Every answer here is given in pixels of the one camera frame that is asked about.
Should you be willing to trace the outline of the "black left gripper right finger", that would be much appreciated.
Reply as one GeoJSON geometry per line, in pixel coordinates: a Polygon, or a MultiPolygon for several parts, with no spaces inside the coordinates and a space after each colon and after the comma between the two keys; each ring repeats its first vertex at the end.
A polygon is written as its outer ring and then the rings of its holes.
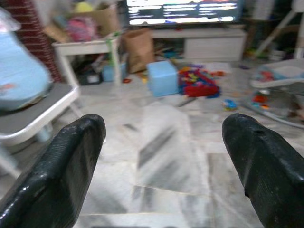
{"type": "Polygon", "coordinates": [[[244,194],[265,228],[304,228],[304,157],[280,134],[245,114],[222,124],[244,194]]]}

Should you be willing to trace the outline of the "brown cardboard box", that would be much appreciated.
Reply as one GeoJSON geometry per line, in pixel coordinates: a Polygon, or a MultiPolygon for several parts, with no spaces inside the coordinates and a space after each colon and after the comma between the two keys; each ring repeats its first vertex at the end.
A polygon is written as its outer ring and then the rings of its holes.
{"type": "Polygon", "coordinates": [[[94,17],[100,34],[104,37],[121,29],[115,4],[100,3],[94,11],[94,17]]]}

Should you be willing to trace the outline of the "yellow green plush toy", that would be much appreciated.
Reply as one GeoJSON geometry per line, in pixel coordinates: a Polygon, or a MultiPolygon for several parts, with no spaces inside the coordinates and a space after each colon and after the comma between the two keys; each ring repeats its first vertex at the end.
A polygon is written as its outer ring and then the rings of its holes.
{"type": "Polygon", "coordinates": [[[85,13],[93,11],[93,6],[86,1],[78,1],[74,5],[74,13],[85,13]]]}

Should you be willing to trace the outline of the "blue plastic storage bin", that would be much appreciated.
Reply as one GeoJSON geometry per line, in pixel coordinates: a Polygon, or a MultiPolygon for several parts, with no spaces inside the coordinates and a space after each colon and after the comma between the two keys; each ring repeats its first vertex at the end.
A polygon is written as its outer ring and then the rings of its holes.
{"type": "MultiPolygon", "coordinates": [[[[104,65],[102,69],[102,76],[104,82],[112,82],[114,80],[114,67],[110,64],[104,65]]],[[[128,77],[126,62],[121,63],[121,77],[122,79],[128,77]]]]}

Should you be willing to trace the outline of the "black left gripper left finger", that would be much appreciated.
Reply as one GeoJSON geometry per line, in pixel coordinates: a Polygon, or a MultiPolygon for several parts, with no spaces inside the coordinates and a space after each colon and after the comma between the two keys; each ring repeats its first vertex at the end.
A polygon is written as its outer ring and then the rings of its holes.
{"type": "Polygon", "coordinates": [[[0,228],[73,228],[105,138],[97,114],[63,127],[0,200],[0,228]]]}

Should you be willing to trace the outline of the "large flat screen television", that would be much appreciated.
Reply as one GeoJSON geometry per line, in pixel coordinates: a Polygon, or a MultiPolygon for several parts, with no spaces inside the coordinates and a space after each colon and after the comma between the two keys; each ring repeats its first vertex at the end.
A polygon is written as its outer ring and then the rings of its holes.
{"type": "Polygon", "coordinates": [[[130,26],[237,22],[243,0],[126,0],[130,26]]]}

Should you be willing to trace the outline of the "grey baby bouncer seat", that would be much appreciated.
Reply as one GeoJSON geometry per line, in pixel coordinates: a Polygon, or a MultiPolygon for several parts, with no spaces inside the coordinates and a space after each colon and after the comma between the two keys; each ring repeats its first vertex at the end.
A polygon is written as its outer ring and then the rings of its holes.
{"type": "Polygon", "coordinates": [[[304,58],[261,65],[250,84],[254,90],[244,98],[243,106],[304,129],[304,58]]]}

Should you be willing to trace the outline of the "small white table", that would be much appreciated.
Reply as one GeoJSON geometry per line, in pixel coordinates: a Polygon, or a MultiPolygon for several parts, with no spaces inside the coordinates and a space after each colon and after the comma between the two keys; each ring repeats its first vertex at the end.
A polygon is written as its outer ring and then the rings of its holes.
{"type": "Polygon", "coordinates": [[[120,41],[121,35],[116,32],[104,38],[88,42],[54,42],[52,44],[52,47],[54,48],[59,63],[62,67],[63,76],[65,77],[67,83],[74,89],[78,89],[80,85],[76,80],[76,75],[71,67],[68,57],[104,53],[111,54],[112,65],[114,68],[114,85],[116,87],[120,87],[122,84],[120,61],[118,55],[120,41]]]}

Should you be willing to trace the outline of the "pink backpack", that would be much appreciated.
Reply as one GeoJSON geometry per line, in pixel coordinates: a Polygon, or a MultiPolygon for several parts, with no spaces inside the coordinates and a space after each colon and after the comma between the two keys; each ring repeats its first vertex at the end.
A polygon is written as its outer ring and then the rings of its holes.
{"type": "Polygon", "coordinates": [[[98,39],[96,22],[91,17],[72,17],[67,21],[67,33],[75,42],[98,39]]]}

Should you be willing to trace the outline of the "white chair grey seat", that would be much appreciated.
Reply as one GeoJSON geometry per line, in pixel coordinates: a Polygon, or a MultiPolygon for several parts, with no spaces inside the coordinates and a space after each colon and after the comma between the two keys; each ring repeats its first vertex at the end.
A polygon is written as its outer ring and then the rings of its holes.
{"type": "Polygon", "coordinates": [[[0,113],[0,168],[17,178],[20,175],[18,163],[7,152],[6,147],[42,134],[68,108],[76,117],[81,117],[83,114],[75,104],[79,97],[79,86],[55,83],[49,95],[35,105],[17,112],[0,113]]]}

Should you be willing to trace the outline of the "small blue toy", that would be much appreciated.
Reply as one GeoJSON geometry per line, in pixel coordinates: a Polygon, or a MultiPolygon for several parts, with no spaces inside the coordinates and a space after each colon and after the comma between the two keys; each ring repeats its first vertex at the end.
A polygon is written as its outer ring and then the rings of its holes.
{"type": "Polygon", "coordinates": [[[238,108],[237,103],[234,102],[231,99],[225,99],[222,102],[222,106],[223,106],[223,108],[224,108],[225,111],[235,111],[238,108]]]}

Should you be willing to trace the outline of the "white low television cabinet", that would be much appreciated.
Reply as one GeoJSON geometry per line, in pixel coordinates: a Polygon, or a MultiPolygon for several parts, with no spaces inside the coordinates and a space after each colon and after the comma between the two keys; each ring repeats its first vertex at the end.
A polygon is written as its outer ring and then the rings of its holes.
{"type": "Polygon", "coordinates": [[[247,33],[238,28],[155,29],[153,39],[184,39],[184,60],[239,61],[247,33]]]}

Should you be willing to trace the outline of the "black box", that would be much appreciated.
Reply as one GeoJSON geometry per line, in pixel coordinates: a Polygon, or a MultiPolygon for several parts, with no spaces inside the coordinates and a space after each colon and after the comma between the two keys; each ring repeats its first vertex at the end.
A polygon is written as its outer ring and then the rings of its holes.
{"type": "Polygon", "coordinates": [[[101,75],[92,69],[78,72],[77,79],[82,86],[98,85],[103,81],[101,75]]]}

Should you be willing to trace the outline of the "brown paper bag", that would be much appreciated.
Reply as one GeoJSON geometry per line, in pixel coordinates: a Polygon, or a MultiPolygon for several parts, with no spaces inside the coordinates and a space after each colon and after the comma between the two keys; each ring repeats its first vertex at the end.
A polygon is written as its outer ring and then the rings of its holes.
{"type": "Polygon", "coordinates": [[[148,28],[127,31],[122,40],[128,53],[129,73],[144,71],[149,63],[155,61],[152,34],[148,28]]]}

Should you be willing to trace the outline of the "red bin of toy blocks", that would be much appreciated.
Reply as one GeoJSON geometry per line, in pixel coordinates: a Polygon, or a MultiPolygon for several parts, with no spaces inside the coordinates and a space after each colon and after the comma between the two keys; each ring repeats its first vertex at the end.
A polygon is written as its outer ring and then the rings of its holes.
{"type": "Polygon", "coordinates": [[[220,88],[209,77],[208,71],[200,69],[184,68],[180,70],[178,73],[178,91],[180,95],[189,98],[215,98],[220,96],[220,88]]]}

